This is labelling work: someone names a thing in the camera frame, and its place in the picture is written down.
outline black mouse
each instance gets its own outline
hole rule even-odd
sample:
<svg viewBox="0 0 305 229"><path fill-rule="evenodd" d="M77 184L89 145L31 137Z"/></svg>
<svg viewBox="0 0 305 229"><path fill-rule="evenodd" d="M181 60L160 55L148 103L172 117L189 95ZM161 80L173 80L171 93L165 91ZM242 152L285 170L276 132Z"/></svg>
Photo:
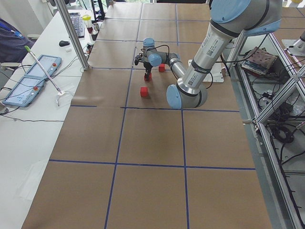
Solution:
<svg viewBox="0 0 305 229"><path fill-rule="evenodd" d="M68 41L60 41L59 42L60 47L63 47L63 46L69 45L69 44L70 44L70 42L68 42Z"/></svg>

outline bottle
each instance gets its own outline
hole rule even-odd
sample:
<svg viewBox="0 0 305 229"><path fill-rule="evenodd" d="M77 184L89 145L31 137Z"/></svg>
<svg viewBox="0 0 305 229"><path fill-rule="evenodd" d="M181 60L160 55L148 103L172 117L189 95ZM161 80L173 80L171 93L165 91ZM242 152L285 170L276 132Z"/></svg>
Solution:
<svg viewBox="0 0 305 229"><path fill-rule="evenodd" d="M82 17L83 21L85 22L86 28L88 32L91 34L92 33L92 22L91 22L91 16L86 14Z"/></svg>

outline floor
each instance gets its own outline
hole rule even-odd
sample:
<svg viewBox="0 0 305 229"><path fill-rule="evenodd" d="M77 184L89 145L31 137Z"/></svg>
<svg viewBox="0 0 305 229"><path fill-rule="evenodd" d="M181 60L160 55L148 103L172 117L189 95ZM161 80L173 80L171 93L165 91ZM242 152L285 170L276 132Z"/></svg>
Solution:
<svg viewBox="0 0 305 229"><path fill-rule="evenodd" d="M133 65L148 36L186 63L209 19L205 5L109 10L23 229L272 228L230 79L175 110L171 72L145 82Z"/></svg>

